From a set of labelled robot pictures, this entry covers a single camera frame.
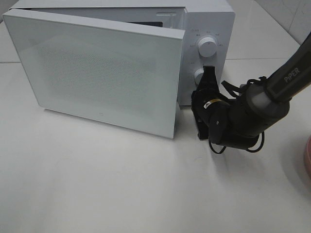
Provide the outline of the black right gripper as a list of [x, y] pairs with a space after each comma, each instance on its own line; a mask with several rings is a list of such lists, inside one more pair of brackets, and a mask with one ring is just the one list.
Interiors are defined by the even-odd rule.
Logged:
[[191, 95], [191, 110], [194, 115], [198, 138], [209, 138], [209, 121], [219, 106], [229, 105], [229, 98], [219, 92], [214, 66], [203, 66], [203, 75]]

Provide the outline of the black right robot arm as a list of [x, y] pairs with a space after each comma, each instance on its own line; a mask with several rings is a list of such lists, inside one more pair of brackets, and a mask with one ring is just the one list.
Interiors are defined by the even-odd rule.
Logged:
[[264, 145], [265, 130], [288, 114], [292, 97], [310, 84], [310, 36], [270, 77], [249, 79], [240, 87], [222, 81], [230, 99], [219, 91], [215, 67], [204, 66], [191, 95], [198, 138], [210, 146], [222, 146], [219, 153], [228, 147], [258, 152]]

